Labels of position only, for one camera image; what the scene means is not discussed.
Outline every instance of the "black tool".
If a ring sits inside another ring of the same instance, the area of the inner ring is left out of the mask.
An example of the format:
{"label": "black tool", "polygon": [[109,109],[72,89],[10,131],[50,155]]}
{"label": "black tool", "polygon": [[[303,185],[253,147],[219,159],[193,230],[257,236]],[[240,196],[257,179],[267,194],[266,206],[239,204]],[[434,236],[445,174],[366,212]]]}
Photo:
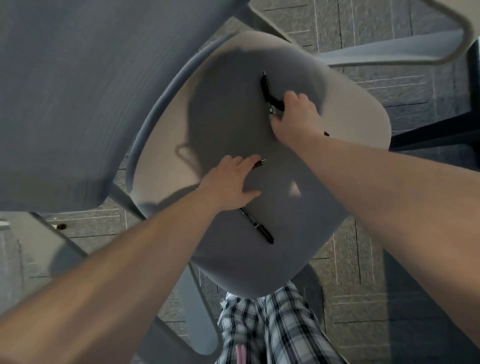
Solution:
{"label": "black tool", "polygon": [[247,211],[245,211],[243,208],[239,208],[239,210],[242,212],[243,215],[250,221],[253,225],[254,228],[256,228],[265,238],[265,240],[268,241],[269,244],[274,243],[274,238],[272,234],[266,229],[265,226],[259,224],[257,220],[255,220]]}
{"label": "black tool", "polygon": [[264,95],[265,102],[269,105],[270,114],[276,114],[276,109],[280,111],[285,111],[285,104],[283,101],[276,99],[272,93],[270,92],[270,84],[268,82],[268,77],[265,71],[262,74],[262,78],[260,79],[260,87],[262,88],[262,93]]}
{"label": "black tool", "polygon": [[265,161],[266,159],[259,160],[257,163],[253,165],[252,169],[254,170],[257,167],[262,166]]}

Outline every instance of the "hand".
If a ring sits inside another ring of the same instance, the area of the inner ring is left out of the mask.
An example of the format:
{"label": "hand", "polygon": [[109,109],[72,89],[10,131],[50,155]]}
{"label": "hand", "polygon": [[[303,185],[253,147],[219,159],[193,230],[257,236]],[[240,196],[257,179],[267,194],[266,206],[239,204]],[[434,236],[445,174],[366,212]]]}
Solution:
{"label": "hand", "polygon": [[280,120],[276,115],[270,116],[270,123],[277,139],[293,149],[296,143],[306,135],[324,134],[322,118],[318,115],[315,104],[307,95],[287,91],[283,97],[285,112]]}
{"label": "hand", "polygon": [[244,207],[254,198],[260,196],[260,191],[243,192],[243,182],[260,156],[232,158],[224,156],[219,165],[212,168],[200,182],[198,190],[209,195],[219,211],[234,210]]}

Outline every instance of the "pink drawstring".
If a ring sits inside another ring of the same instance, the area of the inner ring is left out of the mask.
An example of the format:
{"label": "pink drawstring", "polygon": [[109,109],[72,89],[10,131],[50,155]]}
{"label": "pink drawstring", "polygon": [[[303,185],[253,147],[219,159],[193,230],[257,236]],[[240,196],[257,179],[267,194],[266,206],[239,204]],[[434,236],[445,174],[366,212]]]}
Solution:
{"label": "pink drawstring", "polygon": [[237,351],[237,364],[247,364],[247,349],[245,345],[235,345]]}

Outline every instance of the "person's leg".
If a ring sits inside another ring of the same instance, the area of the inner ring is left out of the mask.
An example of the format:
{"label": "person's leg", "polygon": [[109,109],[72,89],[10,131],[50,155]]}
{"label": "person's leg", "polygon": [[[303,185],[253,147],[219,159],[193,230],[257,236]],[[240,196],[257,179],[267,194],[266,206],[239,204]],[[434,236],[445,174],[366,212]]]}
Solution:
{"label": "person's leg", "polygon": [[222,331],[223,351],[217,364],[237,364],[237,344],[245,345],[247,364],[265,363],[264,327],[258,319],[254,300],[228,293],[220,304],[218,326]]}
{"label": "person's leg", "polygon": [[346,363],[292,282],[255,303],[265,326],[268,364]]}

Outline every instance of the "forearm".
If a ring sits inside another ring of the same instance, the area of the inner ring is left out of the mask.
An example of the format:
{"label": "forearm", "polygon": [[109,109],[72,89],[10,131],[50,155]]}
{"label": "forearm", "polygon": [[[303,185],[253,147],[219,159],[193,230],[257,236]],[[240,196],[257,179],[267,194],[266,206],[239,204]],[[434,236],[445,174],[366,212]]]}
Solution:
{"label": "forearm", "polygon": [[480,344],[480,175],[320,134],[292,148]]}
{"label": "forearm", "polygon": [[0,358],[129,362],[217,212],[197,190],[124,232],[2,318]]}

